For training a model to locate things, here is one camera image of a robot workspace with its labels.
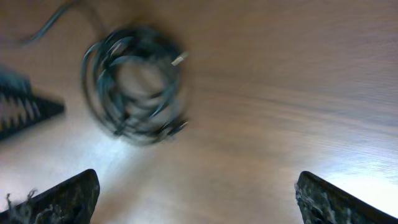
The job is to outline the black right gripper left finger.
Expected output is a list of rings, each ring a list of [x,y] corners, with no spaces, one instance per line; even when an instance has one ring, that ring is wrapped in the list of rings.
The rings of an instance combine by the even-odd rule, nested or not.
[[[8,209],[1,212],[2,224],[90,224],[100,183],[94,169],[87,169],[51,189],[31,190],[24,202],[15,205],[7,194]]]

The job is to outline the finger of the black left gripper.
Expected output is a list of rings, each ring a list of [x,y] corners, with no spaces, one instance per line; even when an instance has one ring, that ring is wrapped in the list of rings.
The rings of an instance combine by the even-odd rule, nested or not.
[[[1,70],[2,140],[64,112],[62,101],[34,93],[27,77]]]

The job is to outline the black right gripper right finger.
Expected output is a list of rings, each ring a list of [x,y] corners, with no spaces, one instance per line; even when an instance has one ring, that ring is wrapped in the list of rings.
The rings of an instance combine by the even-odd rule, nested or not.
[[[309,171],[300,173],[294,187],[304,224],[397,224],[397,218]]]

